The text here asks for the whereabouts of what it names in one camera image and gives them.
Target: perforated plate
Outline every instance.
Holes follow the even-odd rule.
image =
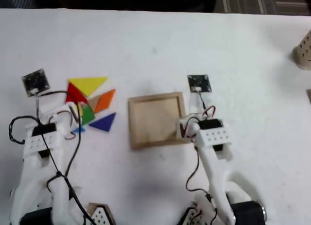
[[[231,143],[231,135],[229,130],[221,127],[214,129],[200,130],[204,142],[208,146]]]
[[[105,210],[101,207],[96,208],[95,212],[93,213],[92,219],[97,225],[112,225],[108,220]]]
[[[196,209],[190,209],[182,225],[203,225],[204,223],[202,216],[198,216],[193,219],[193,217],[195,217],[197,214],[198,212]]]
[[[44,139],[47,145],[49,146],[51,150],[59,148],[60,142],[63,139],[57,131],[46,133],[43,136],[44,136]],[[28,156],[31,153],[39,152],[43,150],[46,150],[46,146],[43,142],[41,135],[26,139],[24,157]]]

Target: cable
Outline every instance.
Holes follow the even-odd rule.
[[[76,157],[77,155],[77,152],[79,150],[79,147],[80,147],[80,142],[81,142],[81,120],[80,120],[80,111],[79,111],[79,106],[78,106],[78,102],[75,98],[75,96],[65,90],[56,90],[56,91],[51,91],[51,92],[47,92],[47,93],[44,93],[44,94],[41,94],[40,97],[42,96],[47,96],[47,95],[53,95],[53,94],[57,94],[57,93],[65,93],[65,94],[68,94],[70,95],[73,100],[74,100],[74,104],[76,105],[77,109],[78,109],[78,122],[79,122],[79,132],[78,132],[78,143],[77,143],[77,146],[76,146],[76,149],[74,150],[73,152],[73,155],[69,161],[69,164],[67,166],[67,169],[66,169],[66,172],[65,172],[65,176],[68,176],[68,173],[69,173],[69,170],[70,170],[70,167],[72,165],[72,162],[74,160],[74,158]]]
[[[196,172],[198,171],[198,169],[199,169],[199,164],[200,164],[199,152],[198,152],[196,146],[195,146],[194,148],[195,148],[195,150],[196,150],[196,152],[197,152],[197,159],[198,159],[198,160],[197,160],[197,164],[196,164],[196,167],[195,167],[193,173],[189,176],[189,178],[188,178],[187,181],[186,181],[186,189],[187,189],[189,192],[203,191],[206,195],[209,195],[209,193],[208,193],[206,190],[204,190],[204,189],[198,188],[198,189],[192,189],[192,190],[191,190],[191,189],[188,188],[188,183],[189,183],[189,181],[191,180],[191,178],[194,176],[194,174],[196,174]]]
[[[215,112],[216,112],[216,107],[215,107],[214,105],[209,106],[207,109],[205,109],[205,110],[204,110],[204,112],[202,113],[202,115],[206,114],[206,115],[207,115],[207,117],[208,117],[207,112],[208,112],[211,108],[213,108],[213,113],[212,113],[212,116],[211,116],[211,117],[214,117]]]
[[[190,220],[190,225],[193,224],[194,219],[196,219],[197,217],[199,217],[202,214],[202,210],[200,210],[199,213],[197,213],[191,220]]]
[[[40,120],[38,120],[37,118],[33,117],[33,116],[20,116],[20,117],[15,117],[11,123],[9,124],[9,138],[12,142],[15,142],[17,144],[20,145],[24,145],[25,144],[25,140],[23,141],[18,141],[16,140],[13,135],[12,135],[12,131],[13,131],[13,124],[15,121],[20,120],[20,119],[33,119],[34,121],[36,121],[38,124],[41,124]]]
[[[58,169],[58,167],[57,167],[57,165],[56,165],[56,163],[55,163],[55,160],[54,160],[54,158],[53,158],[53,156],[52,156],[51,150],[49,149],[49,147],[48,147],[48,145],[47,145],[47,142],[45,141],[45,138],[44,138],[43,134],[41,134],[41,136],[42,136],[42,139],[43,139],[43,141],[44,141],[45,146],[47,147],[47,149],[48,149],[48,151],[49,151],[49,155],[51,156],[51,159],[52,159],[53,164],[54,164],[54,166],[55,166],[55,168],[56,168],[56,171],[59,172],[59,169]]]
[[[197,117],[190,117],[188,120],[187,120],[187,123],[186,123],[186,126],[185,126],[185,129],[184,129],[184,133],[183,133],[183,136],[186,136],[186,131],[187,131],[187,128],[188,128],[188,124],[189,124],[189,121],[191,119],[196,119],[198,122],[200,121]]]
[[[65,137],[66,140],[73,140],[76,137],[76,134],[74,132],[70,132],[70,133],[73,135],[73,137],[72,138]]]
[[[78,197],[77,197],[77,195],[76,195],[76,193],[75,193],[75,191],[74,191],[74,189],[73,189],[71,183],[69,182],[68,178],[67,178],[65,175],[63,175],[63,174],[59,171],[59,169],[58,169],[58,167],[57,167],[57,165],[56,165],[56,163],[55,163],[55,160],[54,160],[54,158],[53,158],[53,155],[52,155],[52,153],[51,153],[51,150],[50,150],[49,146],[47,145],[47,143],[46,143],[46,141],[45,141],[45,138],[44,138],[43,134],[41,134],[41,136],[42,136],[42,139],[43,139],[43,141],[44,141],[44,144],[45,144],[47,150],[49,151],[49,155],[50,155],[50,157],[51,157],[51,159],[52,159],[52,161],[53,161],[53,164],[54,164],[54,166],[55,166],[55,168],[56,168],[56,175],[53,176],[51,179],[49,179],[49,180],[47,181],[47,188],[48,188],[48,190],[51,192],[51,190],[50,190],[50,188],[49,188],[49,184],[50,184],[53,180],[55,180],[55,179],[57,179],[57,178],[59,178],[59,177],[63,177],[64,180],[65,180],[65,182],[66,182],[66,184],[67,184],[67,186],[68,186],[68,188],[69,188],[69,191],[71,192],[72,197],[73,197],[74,201],[76,202],[76,204],[78,205],[80,211],[83,213],[83,215],[84,215],[93,225],[96,225],[96,223],[93,221],[93,219],[89,216],[89,214],[86,212],[86,210],[85,210],[85,209],[83,208],[83,206],[81,205],[81,202],[79,201],[79,199],[78,199]]]
[[[76,193],[75,193],[75,191],[74,191],[72,185],[70,184],[70,182],[69,182],[69,180],[68,180],[68,178],[67,178],[68,173],[69,173],[69,170],[70,170],[70,167],[71,167],[71,164],[72,164],[72,162],[73,162],[73,160],[74,160],[74,158],[75,158],[75,156],[76,156],[76,154],[77,154],[77,152],[78,152],[78,149],[79,149],[79,146],[80,146],[80,142],[81,142],[81,120],[80,120],[79,106],[78,106],[78,103],[77,103],[75,97],[74,97],[71,93],[68,93],[67,91],[52,91],[52,92],[48,92],[48,93],[42,94],[42,95],[40,95],[40,96],[47,96],[47,95],[52,95],[52,94],[56,94],[56,93],[65,93],[65,94],[69,94],[69,95],[75,100],[74,103],[75,103],[75,105],[76,105],[76,107],[77,107],[77,109],[78,109],[79,140],[78,140],[77,147],[76,147],[76,149],[75,149],[75,151],[74,151],[74,153],[73,153],[73,155],[72,155],[72,157],[71,157],[71,159],[70,159],[69,165],[67,166],[66,174],[63,175],[63,174],[59,171],[59,169],[58,169],[58,167],[57,167],[57,165],[56,165],[56,163],[55,163],[55,160],[54,160],[54,158],[53,158],[53,156],[52,156],[52,154],[51,154],[51,150],[49,149],[49,147],[48,147],[48,145],[47,145],[47,143],[46,143],[46,141],[45,141],[45,138],[44,138],[44,136],[42,135],[42,139],[43,139],[43,141],[44,141],[44,144],[45,144],[47,150],[49,151],[49,155],[50,155],[50,157],[51,157],[51,159],[52,159],[52,161],[53,161],[53,164],[54,164],[54,166],[55,166],[55,168],[56,168],[56,171],[57,171],[57,172],[56,172],[56,175],[47,181],[47,188],[48,188],[49,191],[51,191],[51,190],[49,189],[49,183],[52,182],[54,179],[57,179],[57,178],[59,178],[59,177],[63,177],[64,180],[65,180],[65,182],[66,182],[66,184],[67,184],[67,186],[68,186],[68,188],[69,188],[69,191],[71,192],[71,194],[72,194],[72,196],[73,196],[73,198],[74,198],[74,200],[75,200],[75,202],[76,202],[76,204],[78,205],[78,207],[79,207],[79,209],[81,210],[81,212],[84,214],[84,218],[87,218],[93,225],[96,225],[96,223],[92,220],[92,218],[89,216],[89,214],[85,211],[85,209],[84,209],[83,206],[81,205],[81,203],[80,203],[80,201],[79,201],[79,199],[78,199],[78,197],[77,197],[77,195],[76,195]],[[36,110],[37,113],[36,113],[36,114],[37,114],[37,116],[38,116],[38,102],[37,102],[36,105],[37,105],[37,110]],[[11,121],[11,123],[10,123],[10,125],[9,125],[9,138],[10,138],[11,141],[23,145],[23,144],[25,144],[25,140],[23,140],[23,141],[18,141],[18,140],[16,140],[16,139],[13,137],[13,135],[12,135],[13,124],[14,124],[14,122],[15,122],[16,120],[19,120],[19,119],[33,119],[33,120],[35,120],[35,121],[38,123],[38,126],[42,125],[42,123],[40,122],[39,116],[38,116],[37,118],[35,118],[35,117],[33,117],[33,116],[21,116],[21,117],[16,117],[16,118],[14,118],[14,119]]]
[[[61,113],[69,113],[70,114],[70,126],[72,126],[72,122],[73,122],[73,115],[71,112],[69,112],[68,110],[63,110],[63,111],[59,111],[56,114],[61,114]],[[49,118],[48,123],[51,123],[53,116]]]
[[[215,216],[214,216],[214,218],[210,221],[210,225],[213,224],[213,222],[214,222],[214,220],[216,219],[216,217],[217,217],[217,208],[215,208]]]
[[[201,95],[201,93],[200,93],[198,90],[196,90],[196,92],[199,94],[200,99],[201,99],[201,101],[202,101],[203,109],[205,110],[205,109],[206,109],[206,106],[205,106],[204,100],[203,100],[203,98],[202,98],[202,95]]]

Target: white table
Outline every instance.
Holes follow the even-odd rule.
[[[107,203],[118,225],[173,225],[194,197],[189,145],[132,152],[127,99],[184,92],[187,74],[208,74],[217,117],[234,132],[236,164],[259,179],[275,209],[274,225],[311,223],[311,72],[290,59],[310,17],[79,10],[0,11],[0,221],[18,185],[22,146],[10,142],[13,117],[34,115],[20,77],[44,68],[52,89],[70,77],[108,76],[116,88],[110,133],[87,127],[70,174],[81,201]],[[64,97],[55,100],[61,102]],[[22,139],[21,121],[14,135]],[[208,188],[201,167],[190,186]]]

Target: wooden frame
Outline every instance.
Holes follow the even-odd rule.
[[[133,150],[187,143],[176,138],[177,119],[186,114],[182,92],[130,98],[128,108]]]

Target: red triangle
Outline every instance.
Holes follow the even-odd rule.
[[[87,104],[87,100],[84,95],[72,83],[68,83],[68,92],[72,94],[74,98],[67,94],[66,102],[75,102],[76,100],[77,102],[84,102]]]

